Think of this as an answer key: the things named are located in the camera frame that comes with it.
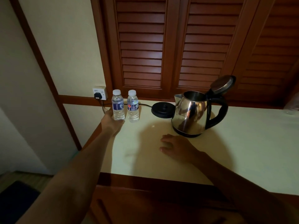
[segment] kettle base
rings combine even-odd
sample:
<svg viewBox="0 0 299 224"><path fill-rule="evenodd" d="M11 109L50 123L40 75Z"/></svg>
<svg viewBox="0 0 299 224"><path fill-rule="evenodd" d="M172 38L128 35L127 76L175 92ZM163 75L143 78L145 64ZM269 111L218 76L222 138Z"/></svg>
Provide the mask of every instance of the kettle base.
<svg viewBox="0 0 299 224"><path fill-rule="evenodd" d="M184 132L179 131L178 129L174 128L174 126L172 126L172 128L174 129L175 132L177 132L179 135L184 136L184 137L188 137L188 138L193 138L193 137L198 137L200 134L187 134Z"/></svg>

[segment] hand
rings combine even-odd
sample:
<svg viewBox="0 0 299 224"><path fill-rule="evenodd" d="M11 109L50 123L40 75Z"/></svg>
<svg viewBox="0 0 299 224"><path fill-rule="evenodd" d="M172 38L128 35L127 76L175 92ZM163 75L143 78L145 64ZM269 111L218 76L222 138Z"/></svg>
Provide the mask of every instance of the hand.
<svg viewBox="0 0 299 224"><path fill-rule="evenodd" d="M160 151L178 161L192 162L194 157L200 153L200 151L183 136L167 134L162 136L161 141L170 143L171 147L160 147Z"/></svg>
<svg viewBox="0 0 299 224"><path fill-rule="evenodd" d="M104 117L101 120L102 124L102 131L109 131L112 135L116 135L120 129L121 126L124 124L124 120L114 120L113 118L113 110L110 109L106 111Z"/></svg>

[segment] person's left arm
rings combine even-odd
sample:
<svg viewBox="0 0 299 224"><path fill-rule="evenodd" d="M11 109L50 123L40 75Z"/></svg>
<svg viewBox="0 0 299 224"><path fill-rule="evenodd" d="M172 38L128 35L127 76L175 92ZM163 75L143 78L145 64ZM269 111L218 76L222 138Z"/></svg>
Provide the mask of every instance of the person's left arm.
<svg viewBox="0 0 299 224"><path fill-rule="evenodd" d="M112 110L101 120L102 132L69 165L57 173L17 224L74 224L86 215L97 184L106 147L124 120L115 121Z"/></svg>

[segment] dark mat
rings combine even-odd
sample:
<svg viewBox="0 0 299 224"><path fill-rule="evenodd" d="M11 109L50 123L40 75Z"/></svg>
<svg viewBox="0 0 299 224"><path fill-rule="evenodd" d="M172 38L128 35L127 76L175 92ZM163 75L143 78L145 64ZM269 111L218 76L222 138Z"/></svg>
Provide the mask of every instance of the dark mat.
<svg viewBox="0 0 299 224"><path fill-rule="evenodd" d="M33 204L40 192L31 186L15 181L0 193L0 223L14 224Z"/></svg>

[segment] kettle opening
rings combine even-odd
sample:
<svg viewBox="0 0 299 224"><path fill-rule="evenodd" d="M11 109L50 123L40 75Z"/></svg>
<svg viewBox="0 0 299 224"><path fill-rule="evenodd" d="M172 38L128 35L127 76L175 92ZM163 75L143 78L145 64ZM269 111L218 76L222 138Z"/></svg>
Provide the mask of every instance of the kettle opening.
<svg viewBox="0 0 299 224"><path fill-rule="evenodd" d="M195 102L207 100L207 97L204 93L197 92L197 91L187 91L187 92L183 93L183 96L186 99L188 99L190 101L195 101Z"/></svg>

